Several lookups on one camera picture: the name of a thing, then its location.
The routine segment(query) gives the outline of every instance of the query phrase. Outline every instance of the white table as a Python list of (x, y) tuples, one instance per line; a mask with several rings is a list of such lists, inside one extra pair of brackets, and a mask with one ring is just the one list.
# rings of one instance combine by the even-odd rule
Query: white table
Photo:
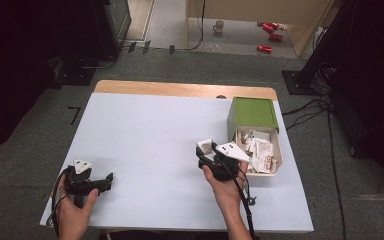
[[(229, 99), (93, 93), (62, 166), (77, 158), (94, 164), (92, 180), (114, 173), (112, 189), (98, 198), (90, 226), (225, 230), (198, 168), (195, 143), (208, 138), (227, 142), (230, 104)], [(251, 188), (257, 196), (251, 207), (254, 228), (310, 232), (313, 225), (278, 101), (274, 106), (284, 163), (275, 177), (261, 178), (259, 187)], [(50, 201), (41, 225), (49, 214)]]

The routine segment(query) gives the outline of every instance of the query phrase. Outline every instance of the cardboard box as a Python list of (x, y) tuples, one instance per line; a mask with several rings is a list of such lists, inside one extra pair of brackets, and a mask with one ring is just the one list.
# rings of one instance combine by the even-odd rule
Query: cardboard box
[(270, 133), (270, 142), (273, 144), (273, 159), (277, 160), (274, 173), (248, 172), (250, 182), (254, 177), (275, 176), (282, 165), (283, 158), (279, 144), (279, 125), (273, 106), (273, 100), (260, 98), (234, 97), (227, 117), (227, 131), (229, 141), (234, 141), (241, 149), (245, 145), (241, 142), (242, 133), (256, 130)]

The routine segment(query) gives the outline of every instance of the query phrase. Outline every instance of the person's left hand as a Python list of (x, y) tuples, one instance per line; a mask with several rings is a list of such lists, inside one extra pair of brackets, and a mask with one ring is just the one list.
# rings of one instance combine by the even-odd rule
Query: person's left hand
[[(67, 195), (64, 182), (65, 174), (58, 183), (58, 189), (61, 191), (61, 198)], [(57, 207), (57, 216), (59, 222), (59, 239), (81, 239), (89, 226), (90, 213), (92, 207), (98, 198), (98, 189), (93, 189), (87, 198), (83, 208), (78, 208), (74, 202), (67, 196), (61, 200)]]

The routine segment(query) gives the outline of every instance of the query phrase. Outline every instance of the floor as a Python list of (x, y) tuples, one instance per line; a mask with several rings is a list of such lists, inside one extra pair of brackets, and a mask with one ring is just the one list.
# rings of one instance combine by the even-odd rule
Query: floor
[[(283, 36), (281, 42), (276, 42), (269, 41), (269, 34), (258, 27), (256, 22), (224, 20), (223, 32), (217, 34), (213, 31), (215, 19), (204, 19), (201, 23), (201, 19), (189, 18), (189, 29), (186, 34), (185, 1), (155, 0), (150, 15), (148, 14), (149, 2), (150, 0), (129, 1), (133, 21), (128, 33), (127, 44), (136, 41), (139, 43), (138, 46), (143, 46), (144, 41), (151, 41), (150, 47), (154, 48), (169, 49), (170, 45), (174, 45), (176, 49), (190, 49), (195, 47), (201, 38), (202, 24), (203, 42), (195, 51), (298, 58), (285, 30), (276, 30), (276, 34)], [(148, 29), (143, 29), (143, 24), (135, 23), (142, 23), (147, 19), (149, 19)], [(145, 31), (143, 38), (133, 37), (143, 31)], [(260, 44), (272, 47), (272, 52), (268, 54), (257, 51), (257, 46)], [(312, 47), (310, 45), (299, 58), (308, 59), (311, 56)]]
[[(283, 42), (270, 43), (273, 47), (271, 54), (257, 52), (258, 44), (269, 42), (266, 41), (267, 34), (256, 23), (225, 21), (220, 37), (213, 36), (215, 20), (204, 19), (204, 43), (195, 50), (200, 52), (179, 51), (169, 55), (166, 49), (170, 45), (179, 49), (185, 48), (188, 42), (188, 47), (192, 47), (200, 37), (197, 20), (189, 19), (189, 39), (185, 38), (184, 10), (185, 1), (155, 0), (145, 40), (151, 41), (151, 48), (163, 50), (151, 49), (148, 54), (123, 50), (114, 63), (96, 70), (90, 86), (48, 89), (40, 96), (10, 139), (0, 146), (0, 163), (4, 162), (0, 164), (0, 239), (56, 239), (53, 229), (38, 223), (90, 94), (99, 80), (271, 87), (277, 93), (283, 112), (301, 107), (314, 98), (289, 95), (281, 76), (281, 70), (302, 69), (311, 56), (312, 46), (307, 47), (304, 56), (297, 58), (287, 34), (284, 34)], [(74, 123), (75, 113), (70, 107), (82, 109)], [(313, 111), (311, 108), (285, 116), (285, 125), (290, 126), (298, 116)], [(335, 164), (331, 160), (327, 119), (332, 121)], [(384, 169), (374, 160), (349, 156), (347, 138), (337, 116), (318, 115), (306, 124), (291, 128), (288, 137), (314, 232), (262, 233), (261, 237), (276, 240), (383, 240)], [(84, 239), (95, 240), (98, 234), (97, 229), (89, 229)], [(173, 234), (179, 235), (172, 238), (176, 240), (193, 239), (191, 236), (194, 235)]]

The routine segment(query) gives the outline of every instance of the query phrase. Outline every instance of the cable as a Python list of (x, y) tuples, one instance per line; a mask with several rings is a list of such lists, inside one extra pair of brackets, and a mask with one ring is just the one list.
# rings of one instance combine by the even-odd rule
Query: cable
[(249, 181), (248, 181), (248, 178), (246, 177), (246, 174), (242, 171), (242, 169), (239, 168), (239, 171), (241, 171), (241, 173), (245, 176), (245, 180), (246, 180), (246, 190), (245, 191), (246, 191), (246, 195), (247, 195), (246, 196), (246, 201), (247, 201), (247, 203), (249, 205), (250, 204), (250, 200), (251, 200), (251, 191), (249, 190)]
[[(298, 117), (298, 118), (295, 120), (295, 122), (294, 122), (291, 126), (289, 126), (289, 127), (286, 128), (286, 131), (288, 131), (289, 129), (291, 129), (291, 128), (293, 128), (293, 127), (296, 127), (296, 126), (298, 126), (298, 125), (300, 125), (300, 124), (303, 124), (303, 123), (309, 121), (310, 119), (316, 117), (317, 115), (319, 115), (320, 113), (322, 113), (322, 112), (324, 112), (324, 111), (326, 111), (326, 110), (321, 110), (321, 111), (318, 111), (318, 112), (315, 112), (315, 113), (307, 113), (307, 114), (304, 114), (304, 115)], [(302, 122), (296, 123), (296, 122), (298, 121), (298, 119), (300, 119), (300, 118), (302, 118), (302, 117), (305, 117), (305, 116), (308, 116), (308, 115), (313, 115), (313, 116), (307, 118), (306, 120), (304, 120), (304, 121), (302, 121)]]
[(293, 114), (293, 113), (297, 113), (301, 110), (303, 110), (304, 108), (307, 108), (308, 105), (310, 105), (311, 103), (317, 101), (317, 99), (313, 99), (311, 100), (310, 102), (306, 103), (304, 106), (300, 107), (300, 108), (297, 108), (297, 109), (294, 109), (294, 110), (291, 110), (289, 112), (286, 112), (286, 113), (282, 113), (282, 116), (285, 116), (285, 115), (288, 115), (288, 114)]
[(177, 51), (193, 51), (195, 49), (197, 49), (203, 42), (204, 42), (204, 14), (205, 14), (205, 0), (204, 0), (204, 3), (202, 4), (202, 12), (201, 12), (201, 27), (199, 27), (199, 24), (198, 24), (198, 28), (200, 28), (201, 30), (201, 38), (199, 39), (198, 43), (195, 45), (195, 47), (193, 48), (189, 48), (189, 49), (177, 49)]
[(251, 235), (251, 238), (253, 240), (259, 240), (260, 238), (255, 236), (255, 233), (254, 233), (254, 225), (252, 224), (252, 214), (251, 214), (251, 210), (249, 209), (249, 205), (248, 205), (248, 202), (247, 200), (245, 199), (245, 195), (244, 195), (244, 192), (241, 188), (241, 186), (239, 185), (238, 181), (236, 180), (235, 176), (233, 176), (233, 174), (230, 172), (229, 168), (223, 163), (223, 162), (220, 162), (221, 165), (223, 165), (224, 169), (226, 169), (226, 171), (229, 173), (229, 175), (232, 177), (232, 180), (233, 182), (235, 183), (236, 187), (238, 188), (238, 192), (239, 192), (239, 196), (241, 197), (241, 200), (242, 200), (242, 204), (244, 205), (244, 208), (245, 208), (245, 212), (246, 212), (246, 218), (247, 218), (247, 221), (248, 221), (248, 228), (249, 228), (249, 233)]
[(102, 69), (102, 68), (106, 68), (106, 67), (108, 67), (109, 65), (111, 65), (111, 64), (114, 62), (115, 58), (116, 58), (116, 57), (113, 57), (109, 63), (107, 63), (107, 64), (105, 64), (105, 65), (102, 65), (102, 66), (96, 66), (96, 67), (81, 67), (81, 68), (83, 68), (83, 69)]
[(56, 214), (56, 209), (57, 209), (57, 204), (59, 204), (59, 202), (61, 202), (62, 198), (58, 201), (57, 204), (55, 204), (55, 196), (57, 194), (57, 191), (58, 191), (58, 185), (59, 185), (59, 182), (62, 178), (62, 176), (64, 174), (66, 174), (68, 172), (68, 168), (64, 169), (60, 175), (58, 176), (58, 179), (57, 181), (55, 182), (55, 185), (54, 185), (54, 191), (52, 192), (52, 205), (51, 205), (51, 215), (49, 216), (48, 218), (48, 221), (46, 221), (46, 225), (51, 225), (51, 222), (50, 222), (50, 219), (52, 219), (52, 224), (54, 225), (54, 230), (55, 230), (55, 233), (57, 234), (57, 237), (59, 237), (59, 224), (58, 224), (58, 218), (57, 218), (57, 214)]
[(338, 195), (339, 210), (341, 212), (342, 237), (343, 237), (344, 240), (346, 240), (347, 239), (347, 229), (346, 229), (346, 226), (345, 226), (344, 209), (342, 207), (341, 190), (339, 189), (338, 176), (337, 176), (336, 164), (335, 164), (335, 153), (334, 153), (334, 150), (333, 150), (332, 126), (331, 126), (331, 123), (330, 123), (330, 109), (327, 110), (327, 122), (328, 122), (328, 126), (329, 126), (330, 155), (332, 157), (333, 176), (335, 177), (335, 187), (336, 187), (336, 192), (337, 192), (337, 195)]
[[(304, 115), (302, 115), (302, 116), (297, 117), (297, 118), (295, 119), (294, 123), (293, 123), (291, 126), (289, 126), (289, 127), (286, 128), (286, 131), (288, 131), (288, 130), (289, 130), (290, 128), (292, 128), (292, 127), (295, 127), (295, 126), (298, 126), (298, 125), (300, 125), (300, 124), (303, 124), (303, 123), (309, 121), (310, 119), (316, 117), (316, 116), (319, 115), (320, 113), (322, 113), (322, 112), (328, 110), (328, 109), (329, 109), (329, 104), (328, 104), (326, 101), (324, 101), (324, 100), (322, 99), (322, 98), (325, 97), (325, 96), (327, 96), (327, 95), (326, 95), (326, 94), (321, 95), (318, 99), (313, 99), (313, 100), (311, 100), (310, 102), (306, 103), (304, 106), (302, 106), (302, 107), (300, 107), (300, 108), (297, 108), (297, 109), (295, 109), (295, 110), (292, 110), (292, 111), (289, 111), (289, 112), (286, 112), (286, 113), (282, 113), (282, 116), (285, 116), (285, 115), (288, 115), (288, 114), (297, 113), (297, 112), (299, 112), (299, 111), (301, 111), (301, 110), (303, 110), (303, 109), (305, 109), (305, 108), (310, 108), (308, 105), (310, 105), (311, 103), (316, 102), (316, 101), (317, 101), (317, 103), (318, 103), (318, 107), (322, 109), (321, 111), (318, 111), (318, 112), (306, 113), (306, 114), (304, 114)], [(298, 122), (299, 119), (301, 119), (301, 118), (303, 118), (303, 117), (305, 117), (305, 116), (311, 116), (311, 117), (307, 118), (306, 120), (304, 120), (304, 121), (302, 121), (302, 122)]]

